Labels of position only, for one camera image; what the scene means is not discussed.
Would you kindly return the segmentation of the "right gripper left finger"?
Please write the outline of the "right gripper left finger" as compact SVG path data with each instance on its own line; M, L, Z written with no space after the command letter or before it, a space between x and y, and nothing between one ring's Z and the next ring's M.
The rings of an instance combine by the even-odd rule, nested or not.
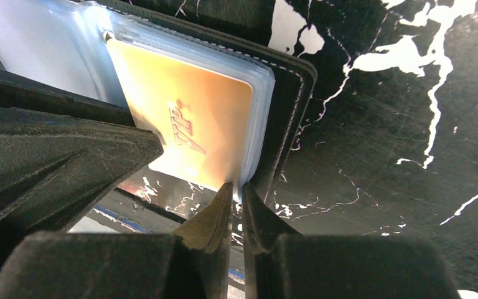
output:
M233 185L168 234L26 237L0 272L0 298L225 298Z

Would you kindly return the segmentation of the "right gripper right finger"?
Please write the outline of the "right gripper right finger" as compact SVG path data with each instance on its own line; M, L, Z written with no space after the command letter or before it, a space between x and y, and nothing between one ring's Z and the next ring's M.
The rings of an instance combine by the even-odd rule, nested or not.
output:
M303 235L242 191L247 298L458 298L441 254L412 237Z

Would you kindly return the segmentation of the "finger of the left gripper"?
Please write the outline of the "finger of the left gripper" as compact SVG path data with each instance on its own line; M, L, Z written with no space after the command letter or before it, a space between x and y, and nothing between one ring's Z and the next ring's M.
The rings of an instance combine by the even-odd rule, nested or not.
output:
M27 235L68 230L162 152L127 109L0 69L0 269Z

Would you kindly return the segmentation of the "gold VIP card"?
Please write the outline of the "gold VIP card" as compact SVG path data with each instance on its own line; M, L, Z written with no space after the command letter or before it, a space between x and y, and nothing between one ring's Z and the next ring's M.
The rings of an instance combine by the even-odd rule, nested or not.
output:
M106 47L136 125L161 139L151 168L213 191L237 183L251 86L116 39Z

